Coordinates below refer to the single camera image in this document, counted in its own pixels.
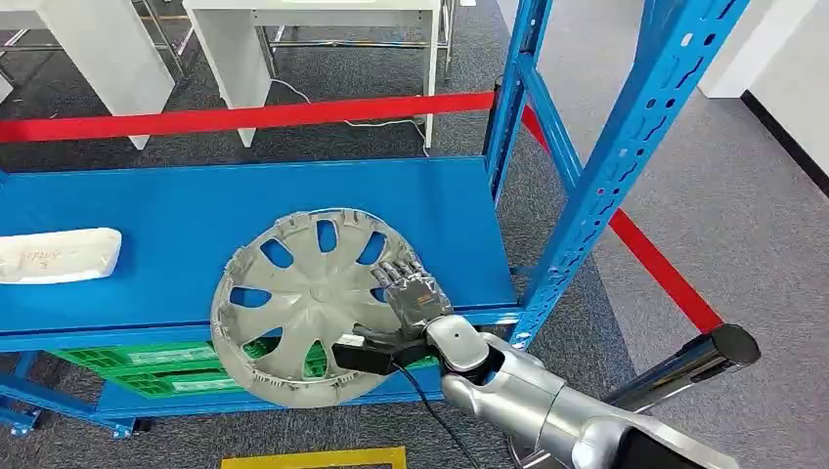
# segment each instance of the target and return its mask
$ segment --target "blue metal upright post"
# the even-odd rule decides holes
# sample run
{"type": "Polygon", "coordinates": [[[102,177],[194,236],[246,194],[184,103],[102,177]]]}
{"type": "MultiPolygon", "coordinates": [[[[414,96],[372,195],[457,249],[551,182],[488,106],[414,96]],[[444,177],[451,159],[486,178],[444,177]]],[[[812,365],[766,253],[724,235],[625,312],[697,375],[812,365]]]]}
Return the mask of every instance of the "blue metal upright post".
{"type": "Polygon", "coordinates": [[[487,146],[493,196],[498,200],[524,95],[531,95],[553,161],[570,192],[522,300],[526,313],[511,338],[519,348],[538,333],[748,0],[645,1],[633,69],[584,171],[535,68],[545,26],[537,14],[547,12],[550,4],[551,0],[527,0],[519,6],[487,146]]]}
{"type": "Polygon", "coordinates": [[[551,7],[552,0],[520,0],[518,4],[494,118],[490,119],[487,129],[489,138],[485,146],[487,154],[484,155],[490,190],[496,203],[501,197],[502,183],[525,103],[525,85],[518,77],[518,59],[526,55],[532,58],[533,64],[538,62],[551,7]]]}

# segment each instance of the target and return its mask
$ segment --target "green crate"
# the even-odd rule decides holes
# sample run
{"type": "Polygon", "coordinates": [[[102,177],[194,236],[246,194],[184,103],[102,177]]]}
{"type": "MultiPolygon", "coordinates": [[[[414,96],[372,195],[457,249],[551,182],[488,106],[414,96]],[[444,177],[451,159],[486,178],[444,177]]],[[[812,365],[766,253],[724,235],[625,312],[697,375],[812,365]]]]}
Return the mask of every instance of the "green crate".
{"type": "MultiPolygon", "coordinates": [[[[279,344],[279,338],[262,338],[244,346],[252,358],[259,358],[273,351],[279,344]]],[[[167,344],[146,347],[105,347],[97,349],[70,349],[52,352],[70,362],[87,366],[97,371],[101,377],[145,398],[170,398],[175,396],[192,396],[239,391],[241,387],[228,376],[219,359],[207,342],[187,344],[167,344]],[[209,348],[211,353],[199,347],[209,348]],[[138,355],[139,359],[129,360],[138,355]],[[171,360],[176,357],[193,359],[205,356],[201,360],[171,360]]],[[[437,364],[437,360],[427,357],[407,366],[408,369],[421,368],[437,364]]],[[[324,377],[327,357],[323,346],[314,344],[305,358],[306,377],[324,377]]]]}
{"type": "Polygon", "coordinates": [[[133,347],[98,347],[49,352],[68,362],[86,366],[100,374],[124,374],[135,366],[215,360],[216,351],[209,342],[143,345],[133,347]]]}
{"type": "Polygon", "coordinates": [[[109,376],[107,380],[150,399],[241,390],[240,385],[221,367],[109,376]]]}

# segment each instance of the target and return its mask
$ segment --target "blue metal shelving rack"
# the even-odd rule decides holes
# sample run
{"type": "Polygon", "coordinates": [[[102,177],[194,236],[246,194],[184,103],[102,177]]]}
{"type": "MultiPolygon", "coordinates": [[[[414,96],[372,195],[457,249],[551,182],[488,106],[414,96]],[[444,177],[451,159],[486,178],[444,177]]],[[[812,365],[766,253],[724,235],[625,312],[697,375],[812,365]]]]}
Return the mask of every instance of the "blue metal shelving rack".
{"type": "MultiPolygon", "coordinates": [[[[584,168],[536,70],[552,3],[519,4],[484,155],[0,173],[0,235],[96,226],[124,233],[111,278],[0,286],[10,322],[0,326],[0,351],[23,352],[15,372],[0,375],[0,396],[108,427],[117,438],[130,435],[137,417],[277,408],[247,393],[147,400],[111,383],[90,405],[25,376],[31,351],[208,339],[209,300],[233,250],[286,213],[327,206],[385,219],[421,254],[460,313],[476,324],[514,324],[511,343],[529,346],[748,0],[645,0],[633,69],[584,168]],[[528,99],[569,197],[518,299],[495,208],[528,99]],[[408,195],[393,203],[377,196],[400,187],[408,195]],[[233,194],[244,191],[267,203],[236,204],[233,194]],[[284,200],[287,193],[291,200],[284,200]]],[[[416,375],[430,397],[440,398],[435,370],[416,375]]],[[[393,376],[351,404],[416,399],[393,376]]],[[[0,421],[16,434],[35,419],[0,403],[0,421]]]]}

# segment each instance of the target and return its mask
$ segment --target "blue shelf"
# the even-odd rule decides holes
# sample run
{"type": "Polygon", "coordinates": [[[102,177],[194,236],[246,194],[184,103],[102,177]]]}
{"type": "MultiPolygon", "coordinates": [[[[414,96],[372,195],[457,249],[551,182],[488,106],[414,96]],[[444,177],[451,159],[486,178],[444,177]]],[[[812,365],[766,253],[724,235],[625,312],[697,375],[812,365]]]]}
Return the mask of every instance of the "blue shelf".
{"type": "MultiPolygon", "coordinates": [[[[412,375],[430,400],[443,399],[437,366],[415,369],[412,375]]],[[[400,373],[389,376],[370,393],[345,405],[365,405],[419,401],[412,384],[400,373]]],[[[277,410],[281,407],[246,392],[205,394],[179,398],[147,399],[132,391],[107,382],[98,400],[97,416],[101,418],[160,417],[201,413],[277,410]]]]}
{"type": "Polygon", "coordinates": [[[516,304],[480,156],[26,173],[3,184],[0,235],[110,227],[123,245],[109,278],[0,286],[0,334],[207,324],[238,247],[326,207],[384,219],[456,307],[516,304]]]}

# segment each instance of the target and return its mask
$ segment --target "wheel cover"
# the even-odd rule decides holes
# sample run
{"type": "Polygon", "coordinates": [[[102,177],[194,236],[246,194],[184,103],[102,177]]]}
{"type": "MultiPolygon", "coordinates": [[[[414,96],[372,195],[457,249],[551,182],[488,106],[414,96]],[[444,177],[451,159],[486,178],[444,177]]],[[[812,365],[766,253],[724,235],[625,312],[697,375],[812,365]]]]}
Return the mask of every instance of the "wheel cover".
{"type": "Polygon", "coordinates": [[[331,345],[355,323],[384,332],[400,327],[391,307],[372,296],[378,283],[371,269],[380,261],[411,260],[416,257],[409,244],[366,212],[325,209],[280,218],[225,267],[210,315],[219,360],[244,389],[278,405],[338,405],[362,396],[385,377],[340,368],[331,345]],[[320,222],[331,223],[335,233],[329,252],[320,247],[320,222]],[[385,237],[379,256],[368,265],[358,263],[374,233],[385,237]],[[292,256],[287,267],[285,260],[278,267],[263,251],[273,241],[292,256]],[[242,306],[231,300],[235,289],[261,290],[270,298],[261,306],[242,306]],[[282,338],[267,355],[253,358],[243,348],[278,328],[282,338]],[[316,342],[325,351],[327,370],[315,378],[305,376],[303,367],[316,342]]]}

